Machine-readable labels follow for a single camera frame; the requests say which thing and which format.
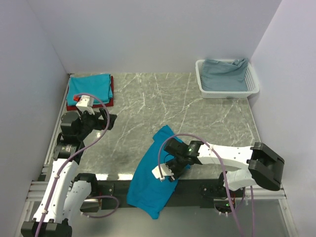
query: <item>teal towel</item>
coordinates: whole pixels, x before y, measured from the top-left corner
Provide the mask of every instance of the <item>teal towel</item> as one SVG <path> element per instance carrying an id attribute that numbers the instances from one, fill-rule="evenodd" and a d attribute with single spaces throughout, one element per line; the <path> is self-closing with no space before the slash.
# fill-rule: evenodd
<path id="1" fill-rule="evenodd" d="M 167 204 L 178 184 L 178 180 L 170 182 L 167 177 L 161 182 L 152 173 L 152 170 L 157 166 L 160 146 L 172 135 L 174 133 L 168 125 L 154 135 L 154 143 L 139 162 L 127 193 L 127 203 L 146 211 L 153 219 L 158 219 L 160 211 Z M 168 153 L 162 150 L 160 163 L 164 163 L 164 158 L 165 161 L 174 158 L 173 156 L 166 157 L 166 155 Z"/>
<path id="2" fill-rule="evenodd" d="M 248 59 L 226 63 L 206 59 L 201 72 L 201 85 L 205 91 L 247 91 L 245 75 Z"/>
<path id="3" fill-rule="evenodd" d="M 76 105 L 74 96 L 79 93 L 88 93 L 98 97 L 104 104 L 109 103 L 113 98 L 113 92 L 111 89 L 111 75 L 99 74 L 88 77 L 76 78 L 70 77 L 69 90 L 67 94 L 67 104 L 69 106 Z M 94 105 L 100 104 L 97 100 L 94 100 Z"/>

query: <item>red object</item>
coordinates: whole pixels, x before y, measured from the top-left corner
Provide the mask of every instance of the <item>red object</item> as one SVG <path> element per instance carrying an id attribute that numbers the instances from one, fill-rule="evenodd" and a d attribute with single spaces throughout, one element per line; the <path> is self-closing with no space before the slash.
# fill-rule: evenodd
<path id="1" fill-rule="evenodd" d="M 111 76 L 111 89 L 112 89 L 113 97 L 112 97 L 112 99 L 110 99 L 108 104 L 105 104 L 106 107 L 114 105 L 114 102 L 113 102 L 113 99 L 114 99 L 114 82 L 113 81 L 114 81 L 114 78 L 113 78 L 113 76 Z M 101 108 L 102 105 L 93 105 L 92 107 L 93 108 Z M 66 109 L 67 109 L 67 111 L 77 110 L 75 105 L 68 106 L 68 103 L 66 103 Z"/>

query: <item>laundry basket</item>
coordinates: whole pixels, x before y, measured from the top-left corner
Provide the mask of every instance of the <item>laundry basket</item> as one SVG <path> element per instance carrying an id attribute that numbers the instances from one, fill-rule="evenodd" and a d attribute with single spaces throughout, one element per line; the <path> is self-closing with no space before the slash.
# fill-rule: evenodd
<path id="1" fill-rule="evenodd" d="M 229 98 L 229 99 L 238 99 L 238 98 L 247 98 L 251 94 L 259 92 L 259 82 L 257 75 L 248 62 L 248 67 L 245 76 L 245 82 L 247 85 L 247 91 L 206 91 L 202 89 L 201 85 L 201 75 L 202 66 L 205 60 L 197 60 L 196 62 L 196 72 L 197 72 L 197 83 L 201 91 L 203 98 Z M 222 62 L 233 62 L 233 60 L 220 60 Z"/>

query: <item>blue cloth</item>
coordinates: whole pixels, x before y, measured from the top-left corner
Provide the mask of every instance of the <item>blue cloth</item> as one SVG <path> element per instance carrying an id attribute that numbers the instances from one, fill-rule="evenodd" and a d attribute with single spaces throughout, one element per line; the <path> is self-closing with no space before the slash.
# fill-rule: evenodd
<path id="1" fill-rule="evenodd" d="M 146 211 L 153 219 L 158 219 L 160 211 L 164 208 L 178 184 L 178 180 L 170 182 L 167 178 L 161 182 L 152 173 L 152 170 L 157 166 L 160 146 L 172 135 L 174 133 L 168 125 L 161 128 L 154 135 L 154 143 L 139 162 L 129 185 L 127 203 Z M 162 150 L 160 163 L 164 163 L 167 154 Z M 165 161 L 172 158 L 174 157 L 167 156 Z"/>
<path id="2" fill-rule="evenodd" d="M 245 75 L 248 59 L 226 63 L 207 59 L 201 72 L 202 89 L 206 91 L 247 91 Z"/>
<path id="3" fill-rule="evenodd" d="M 67 94 L 69 106 L 76 105 L 77 102 L 74 101 L 74 95 L 79 93 L 89 93 L 98 97 L 103 103 L 109 103 L 110 99 L 113 98 L 111 75 L 99 74 L 82 78 L 70 77 Z M 98 105 L 100 103 L 94 100 L 93 104 Z"/>

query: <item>metal frame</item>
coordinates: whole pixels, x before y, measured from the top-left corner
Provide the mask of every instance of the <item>metal frame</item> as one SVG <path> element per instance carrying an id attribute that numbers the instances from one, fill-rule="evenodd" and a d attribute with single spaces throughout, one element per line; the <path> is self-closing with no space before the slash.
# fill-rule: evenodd
<path id="1" fill-rule="evenodd" d="M 53 131 L 53 134 L 52 134 L 52 138 L 51 138 L 50 143 L 49 143 L 49 148 L 48 148 L 48 151 L 47 151 L 47 154 L 46 154 L 46 157 L 45 157 L 45 161 L 44 161 L 44 165 L 43 165 L 43 169 L 42 169 L 42 174 L 43 175 L 49 175 L 49 169 L 50 169 L 50 165 L 49 164 L 50 164 L 50 161 L 51 161 L 51 158 L 52 158 L 54 144 L 56 143 L 56 139 L 57 139 L 57 136 L 58 136 L 58 130 L 59 130 L 58 128 L 59 128 L 59 125 L 61 123 L 60 118 L 61 118 L 62 113 L 64 111 L 64 108 L 66 106 L 67 91 L 68 91 L 68 86 L 67 86 L 67 88 L 65 90 L 65 93 L 64 93 L 64 97 L 63 97 L 63 101 L 62 101 L 62 104 L 61 104 L 61 108 L 60 108 L 59 113 L 58 113 L 58 117 L 57 117 L 57 121 L 56 121 L 56 124 L 55 124 L 55 128 L 54 128 L 54 131 Z M 46 181 L 33 181 L 31 183 L 31 186 L 30 186 L 30 189 L 29 189 L 29 192 L 28 192 L 28 195 L 27 195 L 27 199 L 26 199 L 26 202 L 24 204 L 24 208 L 23 208 L 23 211 L 22 211 L 22 214 L 21 214 L 21 218 L 20 218 L 19 224 L 17 226 L 17 229 L 16 229 L 14 237 L 22 237 L 22 235 L 21 235 L 22 223 L 24 221 L 28 221 L 30 219 L 33 206 L 34 206 L 36 201 L 41 201 L 42 200 L 42 197 L 44 196 L 47 184 L 48 184 L 48 182 L 46 182 Z M 299 235 L 297 233 L 297 230 L 296 230 L 296 227 L 295 227 L 295 223 L 294 223 L 291 211 L 289 209 L 289 206 L 288 206 L 288 203 L 287 203 L 287 200 L 286 200 L 286 195 L 285 195 L 283 186 L 281 186 L 280 191 L 276 191 L 276 192 L 262 189 L 259 186 L 254 186 L 253 189 L 254 189 L 254 197 L 255 197 L 255 199 L 274 199 L 274 200 L 278 199 L 279 200 L 279 203 L 280 203 L 280 206 L 281 206 L 281 210 L 282 210 L 282 214 L 283 214 L 283 218 L 284 218 L 284 221 L 285 221 L 285 224 L 286 224 L 289 236 L 290 237 L 298 237 Z M 246 189 L 246 199 L 247 198 L 250 198 L 250 189 L 249 188 Z"/>

